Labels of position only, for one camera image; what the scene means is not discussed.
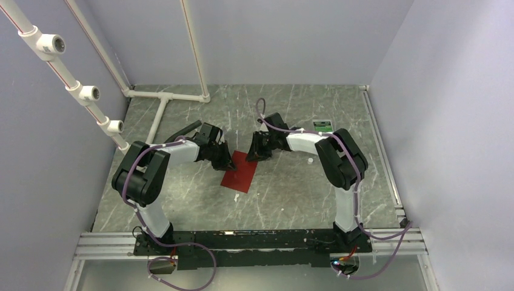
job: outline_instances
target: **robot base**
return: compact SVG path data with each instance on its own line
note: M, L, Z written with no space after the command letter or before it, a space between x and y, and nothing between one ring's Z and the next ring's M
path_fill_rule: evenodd
M219 267L281 266L310 264L311 267L330 267L331 253L370 253L371 242L357 228L344 233L332 229L293 230L234 230L173 232L174 243L195 242L211 249ZM169 255L173 248L154 249L151 238L138 235L134 248L136 256ZM210 255L198 247L178 247L178 270L211 267Z

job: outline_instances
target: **gray marble surface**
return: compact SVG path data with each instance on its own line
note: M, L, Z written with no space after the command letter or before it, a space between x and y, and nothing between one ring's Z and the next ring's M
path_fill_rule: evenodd
M137 90L201 93L192 85L137 86ZM394 203L357 86L349 85L211 85L208 104L170 101L155 142L164 142L185 125L201 119L225 129L230 151L248 152L258 129L255 101L264 97L267 113L278 112L290 127L313 129L313 119L331 119L354 137L369 162L360 190L365 227L398 227ZM158 99L133 98L125 117L128 142L145 141ZM307 164L313 158L314 163ZM96 216L94 232L126 232L139 224L110 180L122 159L118 151ZM168 168L161 191L163 209L176 230L329 228L335 217L334 188L317 156L275 151L259 162L248 193L220 186L224 172L201 161Z

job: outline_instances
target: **sticker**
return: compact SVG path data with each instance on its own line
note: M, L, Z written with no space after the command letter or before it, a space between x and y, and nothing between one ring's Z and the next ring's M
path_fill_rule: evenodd
M332 120L330 119L313 119L314 130L317 132L333 132Z

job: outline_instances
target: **purple cable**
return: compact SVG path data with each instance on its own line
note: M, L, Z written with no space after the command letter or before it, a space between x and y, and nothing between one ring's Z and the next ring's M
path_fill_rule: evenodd
M259 111L259 102L260 101L262 101L262 104L263 104L262 113ZM355 181L355 186L353 188L353 214L354 214L354 217L355 217L355 222L357 223L357 226L359 227L359 229L361 229L361 231L364 234L366 234L367 236L369 236L371 238L374 238L374 239L377 239L379 241L386 241L388 239L392 239L392 238L396 238L397 236L401 236L401 239L398 241L398 245L396 246L395 251L393 252L391 257L389 258L389 260L385 264L385 267L387 267L393 261L394 257L396 256L396 253L398 252L398 249L400 248L400 245L402 243L404 235L412 227L412 222L409 222L407 224L407 226L404 228L404 230L402 230L402 231L400 231L400 232L398 232L398 233L396 233L394 235L386 236L385 238L380 238L380 237L375 236L372 233L366 231L363 228L363 226L359 223L359 218L358 218L358 214L359 214L358 189L359 189L359 184L361 183L361 173L359 172L359 168L357 168L357 165L355 164L355 161L353 160L352 156L350 155L350 152L348 151L346 146L342 143L342 141L336 135L334 135L332 133L321 133L321 132L315 132L315 131L312 131L312 130L287 130L287 129L279 129L278 127L275 127L275 126L269 124L266 120L264 120L264 112L266 111L266 100L264 98L257 99L257 102L255 103L255 110L257 112L257 115L259 116L259 119L268 128L277 130L279 132L286 132L286 133L311 133L311 134L314 134L314 135L329 136L329 137L335 139L335 141L339 144L339 146L342 149L342 151L344 152L344 154L348 157L348 160L350 161L350 164L352 165L353 170L357 174L357 180ZM362 278L367 279L368 277L369 278L373 278L375 276L378 276L378 275L380 275L383 272L383 270L385 270L385 268L383 268L382 270L380 270L376 274L373 274L373 275L370 275L370 276L366 276L366 277L361 277L361 279Z
M211 250L209 250L209 248L207 248L206 246L202 245L202 244L198 244L196 242L182 242L180 244L164 244L162 242L160 242L156 237L155 235L152 233L152 231L150 229L148 229L146 223L144 222L143 220L143 217L141 216L140 212L138 211L138 208L136 207L135 204L133 203L130 203L128 200L127 200L127 187L129 185L129 181L130 181L130 178L132 177L132 174L134 173L134 171L136 170L136 167L138 166L140 160L151 150L154 150L154 149L163 149L163 148L166 148L166 147L174 147L174 146L178 146L180 144L183 144L184 142L183 141L180 141L179 139L184 139L183 136L179 136L177 137L176 141L175 142L170 142L168 144L157 144L157 145L154 145L154 146L151 146L149 148L147 148L146 150L142 151L139 156L136 158L136 160L134 161L134 163L132 164L132 167L130 168L130 170L128 171L128 174L127 174L127 178L125 179L125 183L123 184L123 190L121 192L121 198L123 199L123 202L125 202L128 206L134 208L135 212L136 212L136 216L138 217L139 219L139 222L141 223L142 225L142 228L144 229L145 232L148 233L148 235L150 235L150 237L154 240L155 243L157 243L159 246L162 246L162 247L180 247L180 246L197 246L197 247L200 247L204 250L206 250L209 255L211 256L212 258L212 261L213 261L213 271L212 271L212 276L210 277L210 279L207 281L207 283L205 283L202 287L200 288L197 288L197 289L184 289L184 288L180 288L178 286L175 286L171 283L169 283L168 281L166 280L163 280L157 276L155 276L154 274L151 273L150 271L150 267L152 266L152 264L156 261L162 261L164 259L166 259L167 261L173 261L175 262L176 260L175 259L172 259L172 258L168 258L168 257L165 257L165 256L160 256L160 257L157 257L155 259L152 259L151 261L149 261L148 265L147 265L147 270L148 270L148 274L150 275L151 278L165 284L166 286L169 286L171 288L174 288L176 290L180 290L180 291L200 291L200 290L203 290L205 289L207 286L210 285L210 283L212 283L212 281L214 280L214 277L216 275L216 257L214 257L214 254L212 253Z

